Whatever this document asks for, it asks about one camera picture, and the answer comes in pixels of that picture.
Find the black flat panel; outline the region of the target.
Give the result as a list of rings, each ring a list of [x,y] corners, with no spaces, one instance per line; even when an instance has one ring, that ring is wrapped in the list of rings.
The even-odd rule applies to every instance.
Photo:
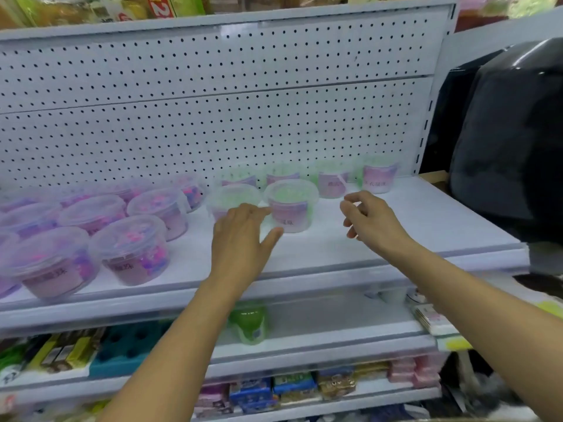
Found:
[[[437,99],[419,174],[449,171],[477,72],[504,51],[497,50],[448,72]]]

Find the brown printed packet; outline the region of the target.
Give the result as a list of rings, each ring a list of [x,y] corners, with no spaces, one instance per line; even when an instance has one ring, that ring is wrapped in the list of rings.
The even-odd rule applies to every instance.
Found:
[[[316,372],[316,382],[324,401],[340,399],[356,390],[356,380],[351,369],[319,370]]]

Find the row of yellow snack packets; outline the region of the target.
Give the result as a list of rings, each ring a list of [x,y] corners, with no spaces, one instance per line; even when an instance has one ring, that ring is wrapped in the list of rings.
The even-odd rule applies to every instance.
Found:
[[[206,0],[0,0],[0,30],[205,15]]]

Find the pink and purple packet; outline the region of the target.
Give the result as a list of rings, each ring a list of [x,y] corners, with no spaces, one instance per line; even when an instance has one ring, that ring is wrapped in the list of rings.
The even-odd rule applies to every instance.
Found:
[[[234,413],[229,400],[229,384],[205,385],[194,406],[195,418],[210,418]]]

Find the stack of white boxes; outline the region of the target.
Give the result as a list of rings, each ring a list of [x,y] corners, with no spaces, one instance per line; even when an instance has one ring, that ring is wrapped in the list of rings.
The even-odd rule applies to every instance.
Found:
[[[431,304],[412,306],[414,317],[434,337],[459,335],[457,328]]]

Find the person's right forearm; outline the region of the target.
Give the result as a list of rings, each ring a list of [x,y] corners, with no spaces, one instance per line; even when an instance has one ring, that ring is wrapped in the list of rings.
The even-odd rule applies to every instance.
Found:
[[[418,286],[543,422],[563,422],[563,319],[413,240],[373,250]]]

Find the stack of pink packets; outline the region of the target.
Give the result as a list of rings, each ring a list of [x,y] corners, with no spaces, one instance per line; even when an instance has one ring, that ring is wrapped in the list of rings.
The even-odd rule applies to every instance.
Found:
[[[448,354],[433,352],[390,361],[387,379],[390,383],[412,383],[415,389],[430,388],[440,383],[440,371]]]

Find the white pegboard shelf unit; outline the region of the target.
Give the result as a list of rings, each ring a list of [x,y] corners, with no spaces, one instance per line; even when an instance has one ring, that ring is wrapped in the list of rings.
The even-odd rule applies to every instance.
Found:
[[[526,245],[416,177],[457,0],[408,0],[0,31],[0,186],[158,181],[192,171],[397,155],[383,195],[420,243],[467,270],[526,270]],[[256,346],[222,333],[206,374],[232,382],[425,354],[406,286],[345,238],[339,199],[286,234],[243,301],[269,305]]]

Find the person's right hand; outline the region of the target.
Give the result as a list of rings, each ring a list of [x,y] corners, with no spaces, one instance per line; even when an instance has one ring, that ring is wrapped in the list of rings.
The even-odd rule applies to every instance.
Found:
[[[346,219],[364,219],[363,240],[359,241],[389,262],[415,244],[388,203],[369,191],[345,195],[340,210],[345,228]]]

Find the blue and green packet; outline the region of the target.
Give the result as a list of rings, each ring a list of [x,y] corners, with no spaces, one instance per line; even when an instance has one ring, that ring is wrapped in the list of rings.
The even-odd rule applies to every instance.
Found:
[[[272,391],[280,404],[291,404],[316,397],[319,387],[312,372],[305,371],[274,376]]]

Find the black shiny bulky bag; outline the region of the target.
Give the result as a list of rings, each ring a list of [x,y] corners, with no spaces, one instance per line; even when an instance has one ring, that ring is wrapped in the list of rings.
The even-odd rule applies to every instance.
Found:
[[[563,37],[516,44],[478,70],[449,188],[519,240],[563,246]]]

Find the teal moulded tray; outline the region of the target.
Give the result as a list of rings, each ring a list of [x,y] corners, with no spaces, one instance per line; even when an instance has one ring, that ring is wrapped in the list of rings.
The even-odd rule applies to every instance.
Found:
[[[89,365],[88,377],[131,376],[172,322],[165,319],[107,327],[99,350]]]

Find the yellow and black packets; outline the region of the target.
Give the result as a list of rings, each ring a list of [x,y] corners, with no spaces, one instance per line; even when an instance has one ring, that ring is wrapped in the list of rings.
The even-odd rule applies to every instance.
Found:
[[[33,355],[27,371],[56,374],[83,369],[97,353],[106,327],[53,333]]]

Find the group of green bead tubs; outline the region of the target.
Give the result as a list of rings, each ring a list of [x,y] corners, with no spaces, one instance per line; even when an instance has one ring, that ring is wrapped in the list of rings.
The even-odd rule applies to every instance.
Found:
[[[313,222],[319,200],[341,199],[357,185],[373,194],[391,190],[400,167],[394,155],[320,158],[258,167],[239,165],[220,173],[207,197],[215,220],[241,204],[268,206],[272,224],[286,233],[304,232]]]

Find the green plastic bottle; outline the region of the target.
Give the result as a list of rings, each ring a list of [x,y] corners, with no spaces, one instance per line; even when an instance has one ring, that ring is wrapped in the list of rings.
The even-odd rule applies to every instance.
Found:
[[[264,305],[236,307],[229,315],[229,326],[241,343],[255,346],[266,339],[268,313]]]

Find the blue printed packet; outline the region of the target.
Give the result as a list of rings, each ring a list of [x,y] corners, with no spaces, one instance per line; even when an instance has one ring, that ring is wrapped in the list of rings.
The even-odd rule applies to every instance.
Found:
[[[239,407],[244,414],[268,412],[280,407],[271,377],[230,383],[229,401],[234,407]]]

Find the yellow shelf tag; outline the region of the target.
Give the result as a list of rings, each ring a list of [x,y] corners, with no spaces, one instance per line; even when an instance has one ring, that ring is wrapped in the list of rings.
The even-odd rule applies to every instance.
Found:
[[[441,352],[460,352],[473,349],[469,341],[461,335],[437,337],[436,343]]]

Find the yellow flat packet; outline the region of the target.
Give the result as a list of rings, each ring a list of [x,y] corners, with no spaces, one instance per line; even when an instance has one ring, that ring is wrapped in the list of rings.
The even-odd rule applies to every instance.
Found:
[[[388,376],[389,361],[360,363],[354,366],[353,378],[356,382],[385,379]]]

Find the person's left hand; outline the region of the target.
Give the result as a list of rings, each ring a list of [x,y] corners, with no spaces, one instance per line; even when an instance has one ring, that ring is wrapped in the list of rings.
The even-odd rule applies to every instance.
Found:
[[[261,225],[271,208],[243,203],[215,222],[209,279],[245,291],[262,273]]]

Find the red and green goods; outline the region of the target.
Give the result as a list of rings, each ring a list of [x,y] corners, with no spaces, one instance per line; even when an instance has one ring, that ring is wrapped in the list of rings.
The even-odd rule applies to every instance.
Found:
[[[460,0],[455,32],[545,13],[563,0]]]

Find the person's left forearm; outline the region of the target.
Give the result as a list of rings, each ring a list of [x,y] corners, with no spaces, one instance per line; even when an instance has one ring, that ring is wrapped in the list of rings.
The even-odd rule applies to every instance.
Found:
[[[219,334],[258,275],[210,274],[96,422],[189,422]]]

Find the group of purple bead tubs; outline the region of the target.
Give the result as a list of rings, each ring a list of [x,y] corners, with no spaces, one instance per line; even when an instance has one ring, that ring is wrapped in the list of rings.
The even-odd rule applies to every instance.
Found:
[[[34,189],[6,195],[0,299],[26,289],[44,302],[62,300],[92,283],[102,266],[128,286],[155,279],[169,265],[167,243],[187,232],[187,214],[201,207],[206,191],[184,173],[158,184],[86,184],[58,198]]]

